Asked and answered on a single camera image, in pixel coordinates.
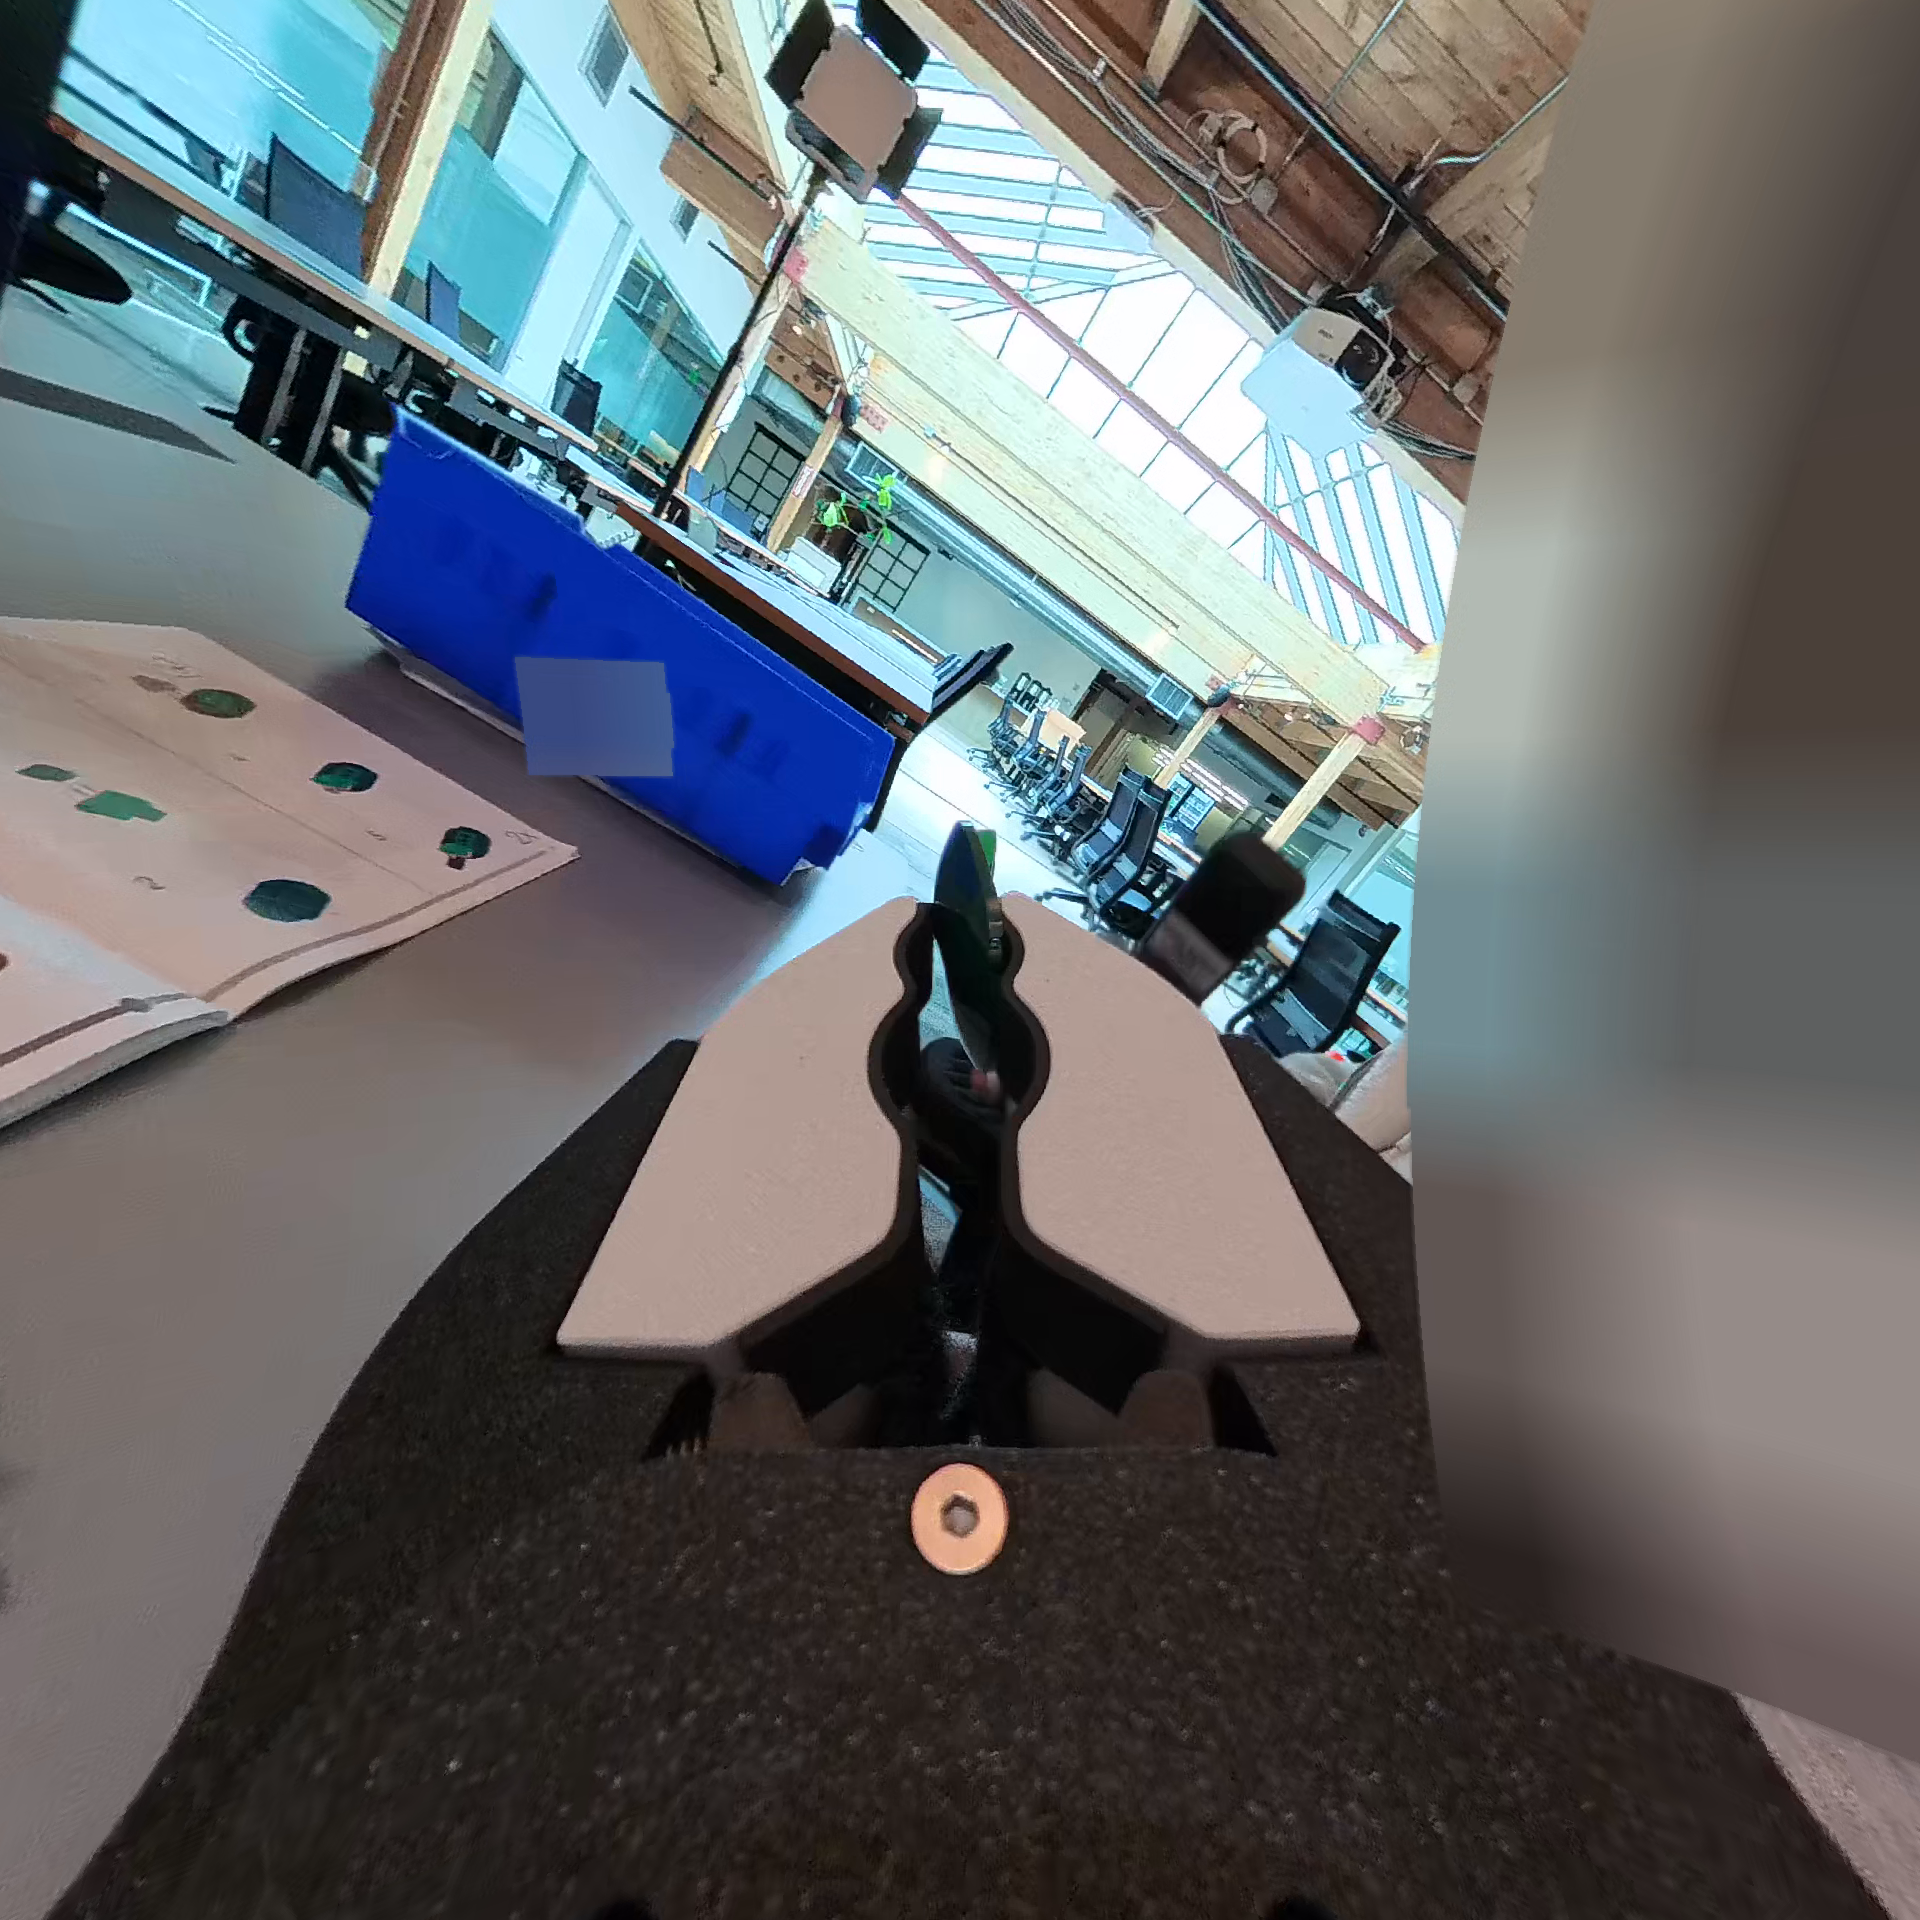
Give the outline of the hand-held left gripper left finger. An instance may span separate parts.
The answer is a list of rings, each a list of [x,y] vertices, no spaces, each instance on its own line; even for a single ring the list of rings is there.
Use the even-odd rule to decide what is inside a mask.
[[[898,895],[743,991],[693,1049],[558,1330],[710,1378],[878,1378],[921,1319],[918,1182],[883,1045],[923,1002]]]

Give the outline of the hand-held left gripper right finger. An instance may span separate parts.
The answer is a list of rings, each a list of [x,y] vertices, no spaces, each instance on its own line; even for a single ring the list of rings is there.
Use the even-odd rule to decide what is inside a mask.
[[[1002,917],[1037,1063],[1002,1176],[1019,1349],[1044,1369],[1348,1352],[1356,1306],[1199,1006],[1046,903]]]

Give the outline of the green leaf brick assembly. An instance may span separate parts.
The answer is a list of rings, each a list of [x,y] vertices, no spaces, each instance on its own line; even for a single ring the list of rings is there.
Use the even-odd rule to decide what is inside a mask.
[[[971,1065],[987,1074],[1002,1069],[1006,957],[994,853],[991,829],[955,822],[943,840],[930,903],[955,1034]]]

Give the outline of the grey desk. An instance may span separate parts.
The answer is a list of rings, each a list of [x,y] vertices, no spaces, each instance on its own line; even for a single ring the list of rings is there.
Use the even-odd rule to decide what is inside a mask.
[[[575,846],[5,1132],[5,1914],[43,1914],[142,1786],[330,1412],[435,1266],[667,1040],[921,887],[862,833],[782,890],[405,679],[346,591],[363,518],[203,417],[82,308],[5,304],[5,367],[191,452],[5,400],[14,616],[215,637]]]

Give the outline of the row of office chairs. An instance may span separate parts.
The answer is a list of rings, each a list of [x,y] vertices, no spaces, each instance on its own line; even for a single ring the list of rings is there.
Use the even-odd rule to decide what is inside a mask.
[[[1076,724],[1039,704],[1039,685],[1015,682],[999,696],[989,742],[980,761],[987,772],[1022,800],[1026,837],[1046,840],[1068,881],[1057,888],[1069,905],[1130,940],[1143,937],[1167,910],[1173,895],[1198,876],[1198,853],[1171,844],[1162,828],[1178,812],[1167,791],[1134,767],[1121,767],[1108,791],[1087,778],[1090,750]],[[1308,940],[1283,937],[1271,927],[1238,967],[1229,984],[1249,988],[1235,1021],[1260,1028],[1266,1040],[1279,1032],[1283,976],[1299,962]],[[1367,988],[1341,1026],[1327,1032],[1340,1049],[1341,1034],[1359,1032],[1383,1052],[1405,1034],[1405,1020],[1389,1014]]]

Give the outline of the background table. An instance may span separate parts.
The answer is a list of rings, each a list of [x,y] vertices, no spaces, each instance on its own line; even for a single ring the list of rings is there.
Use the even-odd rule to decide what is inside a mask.
[[[932,724],[932,666],[900,637],[841,610],[782,572],[741,566],[625,495],[598,489],[636,550],[710,612],[733,622],[839,700],[910,741]]]
[[[454,414],[526,446],[603,500],[638,493],[597,461],[593,439],[406,306],[370,292],[322,253],[215,194],[182,161],[145,148],[122,121],[74,87],[54,85],[45,113],[54,141],[103,175],[101,222],[142,247],[270,308],[301,336],[366,358],[433,367],[449,381]]]

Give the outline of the white paper sheet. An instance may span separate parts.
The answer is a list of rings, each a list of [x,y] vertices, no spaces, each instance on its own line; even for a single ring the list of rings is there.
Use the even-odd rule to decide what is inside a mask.
[[[509,647],[489,639],[458,637],[433,648],[399,641],[373,631],[378,648],[390,657],[405,679],[438,692],[438,696],[491,712],[502,724],[521,724],[517,657]]]

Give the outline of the instruction booklet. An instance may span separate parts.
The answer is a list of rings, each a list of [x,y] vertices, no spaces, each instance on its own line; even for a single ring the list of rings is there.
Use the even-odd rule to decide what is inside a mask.
[[[575,847],[187,628],[3,622],[3,1122]]]

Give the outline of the blue plastic bin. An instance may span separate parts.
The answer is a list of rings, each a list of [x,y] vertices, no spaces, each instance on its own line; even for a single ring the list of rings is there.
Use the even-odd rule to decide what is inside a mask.
[[[399,410],[347,610],[435,648],[511,648],[532,777],[609,791],[780,885],[829,868],[885,798],[897,741],[636,550]]]

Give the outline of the black stand pole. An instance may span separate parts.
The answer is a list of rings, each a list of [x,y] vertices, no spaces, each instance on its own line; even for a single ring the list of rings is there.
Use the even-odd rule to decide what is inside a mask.
[[[674,524],[676,512],[676,495],[684,492],[686,479],[694,465],[702,465],[723,430],[721,414],[729,409],[729,405],[741,396],[741,385],[746,375],[750,372],[750,364],[754,364],[763,346],[767,345],[785,306],[794,292],[791,280],[787,276],[787,261],[797,244],[799,231],[813,210],[813,202],[822,194],[828,185],[828,175],[821,161],[811,161],[807,172],[807,185],[802,190],[797,207],[785,222],[775,238],[775,248],[767,257],[765,273],[758,280],[758,288],[751,298],[750,314],[739,330],[732,349],[726,351],[724,364],[717,369],[717,376],[710,391],[705,397],[705,407],[698,414],[689,441],[684,442],[676,461],[671,463],[667,478],[661,482],[654,500],[654,516],[661,520]]]

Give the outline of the studio light panel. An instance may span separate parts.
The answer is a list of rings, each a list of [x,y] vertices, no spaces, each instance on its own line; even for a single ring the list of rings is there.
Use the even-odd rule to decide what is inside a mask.
[[[917,89],[927,44],[894,5],[854,2],[846,23],[804,2],[785,30],[765,87],[787,106],[787,140],[852,201],[898,198],[941,127]]]

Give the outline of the grey fabric chair seat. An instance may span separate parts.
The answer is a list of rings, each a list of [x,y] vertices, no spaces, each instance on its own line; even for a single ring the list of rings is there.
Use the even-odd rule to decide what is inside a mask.
[[[1749,1696],[1737,1705],[1893,1917],[1918,1914],[1918,1762]]]

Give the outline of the blue office chair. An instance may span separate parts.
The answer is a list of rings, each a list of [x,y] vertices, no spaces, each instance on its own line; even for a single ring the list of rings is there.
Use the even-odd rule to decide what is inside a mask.
[[[249,364],[276,367],[290,346],[330,340],[337,328],[366,340],[370,321],[354,306],[366,202],[278,130],[268,132],[268,150],[236,196],[274,229],[276,248],[325,263],[325,284],[301,278],[274,252],[233,242],[242,278],[225,320],[227,343]]]

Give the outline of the wooden post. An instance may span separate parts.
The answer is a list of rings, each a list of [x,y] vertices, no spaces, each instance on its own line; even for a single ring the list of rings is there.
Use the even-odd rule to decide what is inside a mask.
[[[373,89],[354,172],[366,220],[366,286],[390,296],[415,239],[463,95],[487,45],[494,2],[414,2]]]

